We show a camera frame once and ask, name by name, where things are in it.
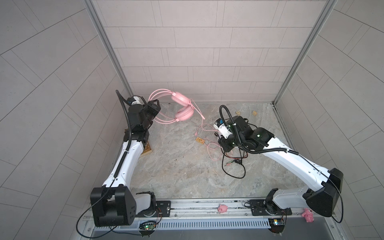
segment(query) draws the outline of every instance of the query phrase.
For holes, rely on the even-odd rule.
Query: black cable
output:
[[[111,228],[109,227],[109,229],[114,232],[114,233],[119,233],[119,234],[129,234],[129,235],[135,235],[135,236],[141,236],[141,234],[135,234],[135,233],[129,233],[129,232],[115,232],[113,229],[114,228]]]
[[[129,122],[129,118],[128,118],[127,108],[125,107],[125,104],[124,104],[125,100],[124,100],[124,98],[121,96],[121,94],[119,93],[118,90],[116,90],[116,94],[118,95],[120,104],[121,104],[122,109],[123,109],[123,111],[124,111],[125,119],[127,120],[127,125],[128,125],[128,145],[127,145],[127,148],[125,149],[126,151],[124,152],[123,156],[121,156],[119,165],[118,165],[118,167],[116,168],[116,172],[115,172],[114,175],[113,175],[113,177],[115,177],[115,178],[118,177],[118,175],[119,175],[121,166],[122,166],[122,164],[123,164],[123,162],[124,162],[125,157],[126,157],[127,154],[128,154],[128,151],[129,151],[129,148],[131,147],[131,142],[132,142],[132,129],[131,129],[131,123]]]
[[[113,184],[114,181],[115,181],[115,180],[113,180],[112,183],[111,183],[111,185],[109,186],[109,188],[107,188],[107,191],[105,192],[105,194],[104,194],[99,200],[97,200],[94,204],[92,204],[87,210],[85,210],[85,211],[83,212],[83,214],[81,214],[80,217],[78,218],[78,220],[77,220],[77,222],[76,222],[76,231],[77,231],[77,233],[78,233],[80,236],[85,237],[85,238],[88,238],[88,239],[99,238],[99,237],[102,237],[102,236],[104,236],[104,235],[107,235],[108,233],[110,233],[111,231],[113,231],[113,229],[115,229],[115,228],[117,227],[117,226],[116,226],[116,227],[112,228],[110,231],[108,231],[108,232],[106,232],[106,233],[104,233],[104,234],[102,234],[102,235],[100,235],[100,236],[97,236],[97,237],[87,237],[87,236],[81,234],[80,231],[79,231],[79,229],[78,229],[78,225],[79,225],[79,221],[80,221],[81,217],[82,217],[82,216],[83,216],[89,209],[91,209],[93,206],[95,206],[96,203],[100,202],[100,201],[107,195],[107,193],[108,193],[109,189],[112,187],[112,184]]]
[[[340,221],[337,221],[333,216],[331,216],[333,218],[333,220],[335,220],[335,222],[337,223],[341,223],[342,220],[343,220],[343,217],[344,217],[344,204],[343,204],[343,198],[341,197],[341,192],[339,191],[339,189],[337,188],[336,184],[334,184],[332,182],[332,180],[327,177],[323,172],[319,171],[314,165],[312,165],[312,163],[310,163],[307,159],[305,159],[305,157],[303,157],[302,155],[298,154],[302,159],[304,159],[307,163],[309,163],[309,165],[311,165],[314,169],[316,169],[318,172],[320,172],[324,177],[326,177],[331,183],[332,185],[336,188],[337,192],[339,193],[339,196],[340,196],[340,201],[341,201],[341,218],[340,218]]]

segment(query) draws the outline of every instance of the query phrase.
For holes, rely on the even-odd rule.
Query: wooden block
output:
[[[201,143],[201,144],[204,144],[204,143],[205,143],[205,140],[202,139],[202,138],[199,138],[199,137],[196,138],[196,141],[199,142],[199,143]]]

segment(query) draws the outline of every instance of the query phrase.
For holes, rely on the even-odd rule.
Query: pink toy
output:
[[[309,210],[307,208],[304,210],[305,210],[305,212],[303,212],[301,216],[304,217],[307,222],[313,222],[314,219],[313,219],[312,210]]]
[[[217,209],[220,213],[226,212],[228,210],[228,207],[226,205],[220,204],[220,206]]]
[[[189,119],[190,117],[192,117],[194,110],[196,110],[201,115],[201,117],[203,119],[205,119],[203,114],[201,114],[199,107],[196,108],[192,104],[191,99],[187,98],[186,96],[184,96],[181,93],[173,92],[173,91],[168,90],[168,89],[158,89],[158,90],[155,90],[149,96],[149,100],[151,101],[151,100],[155,99],[156,97],[160,98],[160,97],[163,97],[166,95],[171,95],[172,100],[179,103],[181,106],[183,106],[183,108],[181,108],[180,110],[177,111],[175,118],[167,117],[162,112],[160,112],[160,114],[163,115],[165,118],[170,119],[169,121],[162,120],[158,117],[156,117],[156,119],[154,119],[154,121],[161,123],[161,124],[170,124],[170,123],[174,123],[174,122],[178,122],[178,121],[185,121],[185,120]]]

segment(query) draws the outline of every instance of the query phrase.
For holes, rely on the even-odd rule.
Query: black mounting plate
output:
[[[169,217],[170,215],[170,201],[156,201],[156,207],[160,208],[162,217]],[[156,208],[156,212],[153,215],[153,217],[157,217],[157,214],[159,213],[159,210]],[[144,214],[139,213],[135,217],[146,217]]]
[[[264,209],[264,199],[252,199],[249,200],[249,203],[253,206],[258,206],[260,208],[252,208],[252,216],[282,216],[284,211],[284,215],[292,215],[292,210],[290,208],[287,209],[280,209],[278,206],[277,208],[277,214],[276,215],[270,215],[265,209]]]

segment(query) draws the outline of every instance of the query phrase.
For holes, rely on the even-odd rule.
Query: wall tile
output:
[[[336,83],[355,64],[352,59],[320,36],[316,38],[311,49],[308,51],[308,56]]]
[[[147,82],[143,67],[123,67],[122,70],[129,83]]]
[[[277,4],[275,1],[227,1],[223,26],[270,27]]]
[[[382,184],[384,183],[383,162],[381,160],[383,149],[380,141],[383,140],[384,133],[381,131],[355,146],[357,152]]]
[[[71,16],[84,41],[87,43],[97,36],[97,31],[93,26],[92,20],[87,10],[80,11]]]
[[[303,82],[299,84],[293,97],[311,125],[325,113],[323,106]]]
[[[283,102],[289,116],[291,117],[294,115],[296,110],[300,108],[296,100],[293,98],[291,92],[289,92],[288,90],[285,90],[284,94],[281,97],[281,101]]]
[[[339,82],[341,89],[380,127],[384,128],[384,84],[356,64]]]
[[[355,194],[355,196],[361,204],[362,208],[364,209],[365,213],[368,215],[369,219],[373,223],[373,226],[375,227],[379,236],[383,238],[383,223],[377,221],[377,216],[380,214],[384,214],[384,209],[382,207],[377,207],[377,203],[380,202],[384,197],[384,188],[381,186],[375,187],[362,192],[358,192]]]
[[[284,125],[285,125],[285,128],[287,129],[288,131],[288,134],[291,135],[295,130],[296,130],[296,127],[295,125],[293,124],[293,121],[291,119],[291,117],[289,116],[284,104],[282,101],[279,101],[277,103],[277,110],[279,111],[280,113],[280,116],[282,117],[283,119],[283,122],[284,122]]]
[[[250,82],[228,82],[225,84],[216,84],[215,93],[242,94],[244,93],[244,89],[249,89],[250,86]]]
[[[303,139],[300,137],[300,134],[297,130],[295,130],[291,134],[291,139],[292,139],[292,142],[295,146],[296,151],[298,151],[301,155],[303,155],[307,159],[313,161],[310,153],[308,152],[307,147],[305,146],[305,144],[303,142]]]
[[[170,66],[212,66],[213,48],[168,48]]]
[[[0,3],[0,54],[35,35],[37,31],[13,1]]]
[[[0,122],[0,159],[18,164],[71,96],[54,74],[40,84]]]
[[[67,204],[75,207],[83,207],[89,193],[92,190],[93,183],[96,180],[96,176],[106,155],[107,151],[96,143],[91,155],[89,156],[88,162],[79,177],[79,180],[68,198]]]
[[[35,87],[1,57],[0,79],[0,119],[2,119]]]
[[[278,48],[285,30],[285,28],[233,28],[230,47]]]
[[[106,122],[101,111],[94,108],[69,148],[67,156],[84,166]]]
[[[37,239],[47,239],[78,177],[78,173],[60,165],[37,200],[15,239],[26,239],[31,235]]]
[[[281,83],[257,82],[253,93],[277,94],[277,92],[280,90],[280,87]]]
[[[241,67],[239,82],[272,82],[279,67]]]
[[[329,114],[325,112],[319,119],[312,124],[314,130],[318,129],[328,118],[330,118]]]
[[[232,28],[174,28],[178,48],[229,48]]]
[[[381,64],[384,62],[383,41],[384,33],[370,28],[349,53],[352,59],[382,81],[384,81],[384,69]]]
[[[68,156],[64,156],[63,160],[61,161],[61,164],[66,166],[67,168],[70,168],[74,170],[77,173],[81,173],[84,166],[81,165],[80,163],[76,162],[75,160],[71,159]]]
[[[222,102],[257,102],[259,94],[223,94]]]
[[[1,56],[35,87],[42,83],[42,80],[12,50],[3,53]]]
[[[164,66],[160,48],[118,48],[118,51],[126,67]]]
[[[219,66],[257,66],[261,48],[221,48]]]
[[[72,121],[74,121],[79,127],[83,126],[84,121],[70,107],[68,107],[68,105],[65,105],[61,111],[72,119]]]
[[[372,124],[372,120],[331,79],[318,91],[316,98],[347,138]]]
[[[120,102],[116,102],[103,130],[101,131],[100,138],[105,141],[106,144],[111,145],[113,136],[120,122],[123,111],[121,109]]]
[[[352,49],[356,46],[356,44],[360,41],[360,39],[364,36],[364,34],[368,31],[369,28],[370,26],[366,24],[362,24],[359,30],[355,33],[352,39],[345,46],[345,48],[343,49],[343,52],[348,55],[352,51]]]
[[[71,237],[73,226],[77,218],[60,215],[48,240],[68,240]]]
[[[361,192],[373,187],[381,186],[381,183],[375,176],[370,176],[364,179],[361,179],[357,182],[351,183],[349,187],[353,193]]]
[[[17,192],[4,187],[0,188],[0,204],[31,209],[39,197]]]
[[[118,96],[116,95],[116,90],[119,90],[120,93],[123,92],[124,86],[116,75],[111,83],[108,85],[107,89],[103,92],[100,97],[100,103],[107,110],[108,113],[112,112],[113,107],[115,106],[116,101],[118,101]]]
[[[177,91],[185,94],[209,94],[211,92],[211,83],[173,83],[173,91]]]
[[[0,218],[0,232],[2,233],[2,238],[13,239],[16,236],[17,231],[23,225],[30,209],[0,204],[0,211],[2,213],[2,217]]]
[[[112,61],[109,57],[105,58],[99,65],[107,81],[110,83],[112,79],[116,76],[116,70],[112,64]]]
[[[39,196],[79,131],[67,115],[59,113],[3,186]]]
[[[194,82],[232,82],[235,67],[193,67]]]
[[[9,175],[11,175],[15,168],[15,165],[0,160],[0,185],[3,185],[5,180],[9,177]]]
[[[270,48],[263,66],[290,67],[299,51],[299,48]]]
[[[273,16],[271,27],[276,27],[280,21],[281,14],[283,13],[286,1],[279,1],[275,14]]]
[[[220,102],[222,94],[186,94],[195,102]]]
[[[314,160],[323,156],[327,152],[323,145],[324,141],[323,143],[321,142],[304,113],[300,113],[293,123],[295,124],[297,131],[305,142],[305,146],[308,148],[308,151]]]
[[[111,42],[113,48],[125,48],[125,43],[122,38],[120,28],[118,27],[106,27],[104,28],[107,33],[107,37]]]
[[[17,7],[28,19],[28,21],[33,25],[33,27],[36,29],[37,32],[41,32],[45,29],[41,24],[41,22],[36,17],[36,15],[31,10],[31,8],[28,6],[28,4],[24,0],[14,0],[13,2],[17,5]]]
[[[323,70],[321,70],[321,68],[319,68],[319,66],[317,66],[316,63],[314,63],[308,56],[305,56],[303,62],[297,70],[297,75],[299,75],[301,80],[310,90],[315,88],[316,84],[320,81],[324,74]]]
[[[134,94],[151,94],[159,88],[168,88],[168,83],[131,83]]]
[[[174,48],[173,28],[120,28],[127,48]]]
[[[97,1],[106,26],[156,26],[150,1]]]
[[[287,1],[277,26],[312,27],[324,3],[323,1]]]
[[[149,67],[152,82],[188,82],[187,67]]]
[[[159,1],[163,26],[216,26],[215,1]]]
[[[372,176],[371,170],[331,118],[326,120],[316,133],[338,169],[344,173],[344,180],[347,183]]]
[[[19,44],[12,51],[41,79],[46,79],[80,47],[68,24],[62,21]]]
[[[333,10],[319,35],[333,46],[343,50],[361,25],[361,22]]]
[[[279,48],[302,48],[312,28],[287,28]]]
[[[381,0],[356,0],[351,1],[352,5],[346,11],[348,16],[370,25],[380,31],[384,31],[384,19],[382,9],[384,2]]]
[[[45,28],[48,28],[84,9],[83,3],[76,0],[65,2],[60,0],[26,0],[25,2]]]
[[[77,41],[83,47],[86,42],[84,41],[83,37],[81,36],[81,34],[80,34],[79,30],[77,29],[75,23],[73,22],[72,18],[69,17],[69,18],[65,19],[65,22],[70,27],[70,29],[73,32],[74,36],[76,37]]]
[[[91,41],[65,61],[55,74],[75,93],[102,60],[96,44]]]
[[[83,121],[86,121],[105,88],[106,86],[99,74],[93,71],[79,90],[76,91],[68,101],[68,106],[80,116]]]
[[[367,225],[367,226],[359,226],[359,227],[350,227],[349,228],[352,232],[352,235],[355,238],[359,237],[378,237],[375,228],[373,225]]]
[[[378,133],[380,131],[381,131],[381,129],[375,123],[372,123],[368,127],[364,128],[363,130],[358,132],[353,137],[349,138],[349,142],[353,146],[356,146],[357,144],[361,143],[365,139],[375,135],[376,133]]]

